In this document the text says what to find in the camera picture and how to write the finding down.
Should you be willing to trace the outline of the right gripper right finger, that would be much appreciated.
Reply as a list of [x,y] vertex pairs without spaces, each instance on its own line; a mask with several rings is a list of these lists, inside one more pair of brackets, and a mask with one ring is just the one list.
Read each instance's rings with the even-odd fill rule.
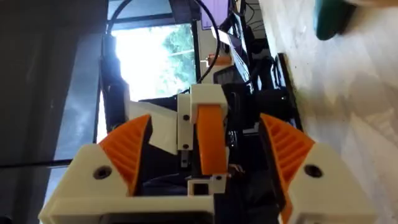
[[261,114],[280,223],[375,223],[376,211],[339,154],[301,130]]

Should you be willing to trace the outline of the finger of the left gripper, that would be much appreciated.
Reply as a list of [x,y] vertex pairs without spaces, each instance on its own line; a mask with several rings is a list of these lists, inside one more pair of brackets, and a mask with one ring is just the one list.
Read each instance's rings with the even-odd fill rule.
[[189,176],[187,178],[187,195],[224,194],[229,177],[231,177],[230,174],[201,177]]
[[190,92],[190,122],[196,126],[201,173],[225,174],[228,170],[224,119],[228,102],[220,84],[194,84]]

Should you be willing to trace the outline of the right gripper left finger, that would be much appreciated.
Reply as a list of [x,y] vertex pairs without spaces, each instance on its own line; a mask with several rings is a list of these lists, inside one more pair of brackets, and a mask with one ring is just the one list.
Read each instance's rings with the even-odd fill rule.
[[98,222],[104,215],[143,213],[150,201],[138,197],[144,146],[151,136],[148,114],[84,145],[39,213],[42,222]]

